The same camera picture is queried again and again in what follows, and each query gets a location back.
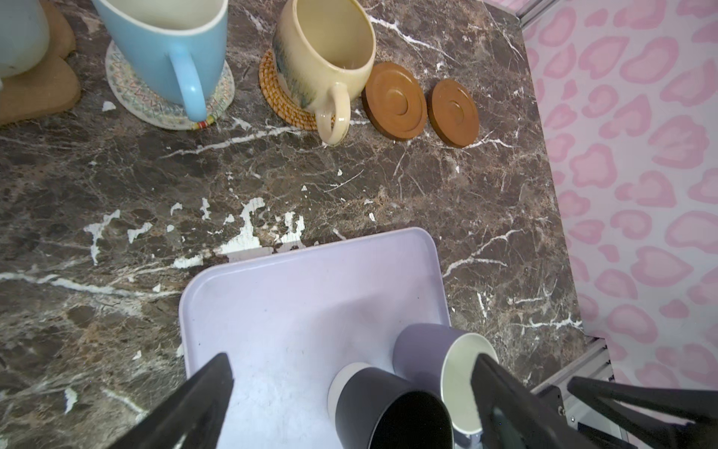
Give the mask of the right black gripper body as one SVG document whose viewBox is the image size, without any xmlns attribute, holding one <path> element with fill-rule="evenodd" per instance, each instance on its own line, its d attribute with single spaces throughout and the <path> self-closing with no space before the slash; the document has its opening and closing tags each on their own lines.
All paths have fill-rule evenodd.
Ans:
<svg viewBox="0 0 718 449">
<path fill-rule="evenodd" d="M 574 377 L 568 392 L 652 448 L 715 448 L 717 393 Z"/>
</svg>

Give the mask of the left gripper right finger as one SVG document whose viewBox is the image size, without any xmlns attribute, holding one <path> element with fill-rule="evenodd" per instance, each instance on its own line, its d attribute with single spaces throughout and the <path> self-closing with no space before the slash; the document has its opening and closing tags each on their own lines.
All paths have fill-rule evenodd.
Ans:
<svg viewBox="0 0 718 449">
<path fill-rule="evenodd" d="M 484 448 L 595 446 L 489 355 L 476 358 L 470 385 L 482 423 Z"/>
</svg>

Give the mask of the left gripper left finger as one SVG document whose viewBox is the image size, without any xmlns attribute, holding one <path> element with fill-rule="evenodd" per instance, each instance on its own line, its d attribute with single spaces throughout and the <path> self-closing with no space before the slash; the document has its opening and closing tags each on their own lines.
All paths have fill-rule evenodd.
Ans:
<svg viewBox="0 0 718 449">
<path fill-rule="evenodd" d="M 215 448 L 234 386 L 226 353 L 215 355 L 113 448 Z"/>
</svg>

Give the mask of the white lavender mug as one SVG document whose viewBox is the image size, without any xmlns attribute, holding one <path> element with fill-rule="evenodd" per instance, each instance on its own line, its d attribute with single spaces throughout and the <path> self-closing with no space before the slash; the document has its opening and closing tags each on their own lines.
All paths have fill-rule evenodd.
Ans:
<svg viewBox="0 0 718 449">
<path fill-rule="evenodd" d="M 414 324 L 396 339 L 395 374 L 441 397 L 452 418 L 458 445 L 479 443 L 482 422 L 471 387 L 477 357 L 497 360 L 494 346 L 484 336 L 439 324 Z"/>
</svg>

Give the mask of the black mug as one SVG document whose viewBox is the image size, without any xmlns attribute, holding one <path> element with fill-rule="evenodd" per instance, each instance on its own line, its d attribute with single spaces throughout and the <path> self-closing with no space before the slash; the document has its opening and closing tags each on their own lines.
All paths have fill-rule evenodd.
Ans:
<svg viewBox="0 0 718 449">
<path fill-rule="evenodd" d="M 342 368 L 327 411 L 344 448 L 452 448 L 452 420 L 434 393 L 355 362 Z"/>
</svg>

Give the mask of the white multicolour woven coaster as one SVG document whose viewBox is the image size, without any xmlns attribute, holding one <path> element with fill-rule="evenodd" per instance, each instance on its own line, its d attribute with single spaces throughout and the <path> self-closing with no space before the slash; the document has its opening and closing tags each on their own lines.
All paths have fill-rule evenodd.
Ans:
<svg viewBox="0 0 718 449">
<path fill-rule="evenodd" d="M 219 83 L 207 101 L 208 117 L 203 122 L 191 121 L 183 106 L 160 97 L 132 69 L 112 41 L 105 58 L 106 77 L 116 99 L 138 119 L 166 130 L 199 130 L 213 125 L 231 105 L 235 97 L 234 77 L 224 62 Z"/>
</svg>

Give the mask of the rattan woven round coaster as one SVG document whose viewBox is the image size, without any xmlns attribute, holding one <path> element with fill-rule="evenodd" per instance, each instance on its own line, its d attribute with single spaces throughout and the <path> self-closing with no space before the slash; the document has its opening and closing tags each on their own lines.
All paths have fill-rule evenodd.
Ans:
<svg viewBox="0 0 718 449">
<path fill-rule="evenodd" d="M 280 49 L 280 63 L 272 49 L 264 54 L 259 69 L 259 84 L 269 106 L 286 123 L 307 131 L 316 131 L 317 110 L 330 115 L 329 133 L 338 124 L 332 112 L 334 100 L 328 96 L 332 75 L 336 72 L 311 55 L 303 60 L 299 54 Z"/>
</svg>

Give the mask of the brown wooden round coaster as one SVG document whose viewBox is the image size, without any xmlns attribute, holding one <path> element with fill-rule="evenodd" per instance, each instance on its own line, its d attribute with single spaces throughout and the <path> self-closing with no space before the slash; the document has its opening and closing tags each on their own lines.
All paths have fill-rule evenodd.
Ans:
<svg viewBox="0 0 718 449">
<path fill-rule="evenodd" d="M 426 126 L 424 90 L 401 65 L 391 62 L 374 65 L 362 102 L 372 125 L 391 140 L 412 140 Z"/>
</svg>

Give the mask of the cork paw-shaped coaster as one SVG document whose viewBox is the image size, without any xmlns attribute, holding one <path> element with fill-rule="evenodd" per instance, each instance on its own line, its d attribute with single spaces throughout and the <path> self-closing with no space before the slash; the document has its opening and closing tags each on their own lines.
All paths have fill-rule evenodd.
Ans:
<svg viewBox="0 0 718 449">
<path fill-rule="evenodd" d="M 76 50 L 74 32 L 52 3 L 39 2 L 48 20 L 50 45 L 33 69 L 1 81 L 2 125 L 64 112 L 80 99 L 79 79 L 65 61 Z"/>
</svg>

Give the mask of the light blue mug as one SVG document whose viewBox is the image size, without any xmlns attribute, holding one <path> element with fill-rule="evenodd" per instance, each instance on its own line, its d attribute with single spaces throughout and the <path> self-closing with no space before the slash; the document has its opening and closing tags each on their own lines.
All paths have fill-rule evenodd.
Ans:
<svg viewBox="0 0 718 449">
<path fill-rule="evenodd" d="M 191 121 L 205 121 L 224 68 L 228 3 L 100 0 L 93 6 L 141 80 L 183 106 Z"/>
</svg>

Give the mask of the beige yellow mug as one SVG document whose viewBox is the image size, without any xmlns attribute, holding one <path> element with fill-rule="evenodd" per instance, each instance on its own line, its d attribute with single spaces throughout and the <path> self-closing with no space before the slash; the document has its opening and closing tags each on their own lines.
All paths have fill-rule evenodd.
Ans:
<svg viewBox="0 0 718 449">
<path fill-rule="evenodd" d="M 272 50 L 280 87 L 312 114 L 323 143 L 347 135 L 351 102 L 364 90 L 376 36 L 355 0 L 291 0 L 278 19 Z"/>
</svg>

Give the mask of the white speckled mug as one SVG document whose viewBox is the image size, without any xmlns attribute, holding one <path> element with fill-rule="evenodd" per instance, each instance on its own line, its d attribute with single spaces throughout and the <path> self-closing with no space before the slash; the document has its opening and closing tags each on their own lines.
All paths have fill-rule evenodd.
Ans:
<svg viewBox="0 0 718 449">
<path fill-rule="evenodd" d="M 1 80 L 26 73 L 44 58 L 50 28 L 39 0 L 1 0 Z"/>
</svg>

